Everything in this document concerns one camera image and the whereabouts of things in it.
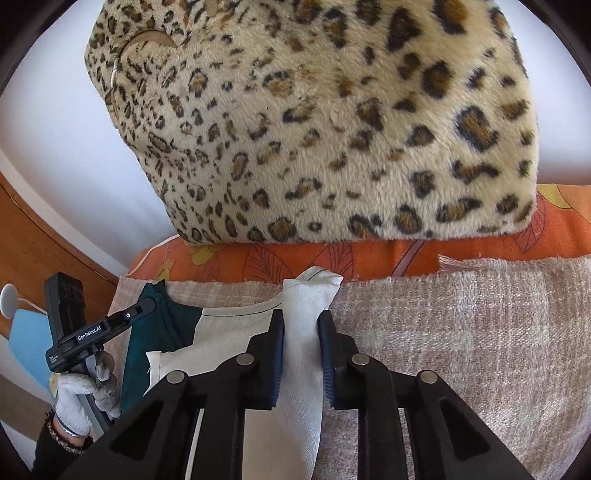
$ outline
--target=silver bracelet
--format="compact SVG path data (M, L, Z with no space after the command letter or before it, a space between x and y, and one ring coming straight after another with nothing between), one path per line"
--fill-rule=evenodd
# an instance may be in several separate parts
M57 422L61 425L61 428L64 429L64 432L66 432L70 437L74 437L76 439L85 439L86 437L88 437L88 435L80 435L79 433L73 432L71 429L66 427L66 425L64 425L64 423L62 422L61 418L57 416L57 413L55 414L55 418L57 418Z

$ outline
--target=white cord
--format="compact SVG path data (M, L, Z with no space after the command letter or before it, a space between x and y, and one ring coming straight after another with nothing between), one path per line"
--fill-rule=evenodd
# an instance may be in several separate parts
M47 312L45 310L43 310L41 307L35 305L33 302L27 300L27 299L18 299L18 301L23 301L27 304L29 304L31 307L33 307L34 309L39 310L39 312L41 312L43 315L47 315Z
M129 277L130 275L133 275L133 274L134 274L134 273L137 271L137 269L138 269L139 267L141 267L141 266L142 266L142 264L145 262L146 258L148 258L148 255L149 255L150 253L152 253L152 250L154 250L154 248L158 248L158 247L161 247L161 246L163 246L163 245L166 245L168 242L170 242L170 241L172 241L172 240L175 240L175 239L176 239L176 238L178 238L179 236L180 236L180 235L173 235L172 237L170 237L170 238L167 238L166 240L163 240L163 241L162 241L162 242L160 242L158 245L154 245L152 248L150 248L150 250L148 250L148 252L147 252L147 253L144 255L144 257L142 258L142 260L140 260L140 261L139 261L139 263L138 263L138 264L135 266L135 268L134 268L134 269L133 269L131 272L129 272L129 273L126 275L126 277Z

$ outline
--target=metal screw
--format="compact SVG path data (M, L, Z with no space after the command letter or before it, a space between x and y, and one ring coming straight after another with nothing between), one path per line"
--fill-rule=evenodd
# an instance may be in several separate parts
M437 379L439 378L437 376L437 374L435 372L432 372L431 370L425 370L424 372L421 372L421 380L423 380L425 383L435 383L437 381Z
M236 357L236 363L238 365L250 365L254 360L255 358L249 353L241 353Z
M351 361L355 365L367 365L369 363L369 357L365 353L356 353L351 357Z
M184 372L173 370L166 375L166 380L168 380L168 383L181 383L184 380Z

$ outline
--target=gloved hand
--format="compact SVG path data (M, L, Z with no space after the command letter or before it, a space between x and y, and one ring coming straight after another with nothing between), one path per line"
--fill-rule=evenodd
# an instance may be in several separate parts
M78 395L93 394L96 406L107 413L110 419L121 415L119 397L115 391L117 377L112 374L115 360L107 352L96 354L96 382L83 374L57 374L58 421L71 432L81 437L90 435L91 423L78 399ZM50 386L56 386L52 375Z

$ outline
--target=orange bed sheet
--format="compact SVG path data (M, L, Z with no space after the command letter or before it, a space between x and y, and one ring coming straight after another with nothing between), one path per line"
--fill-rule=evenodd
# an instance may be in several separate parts
M190 245L177 238L152 250L130 276L143 280L282 283L318 265L352 281L434 273L439 268L438 255L456 260L492 257L515 261L591 254L591 186L541 184L537 197L530 226L515 235L451 241L208 246ZM146 251L138 255L130 271Z

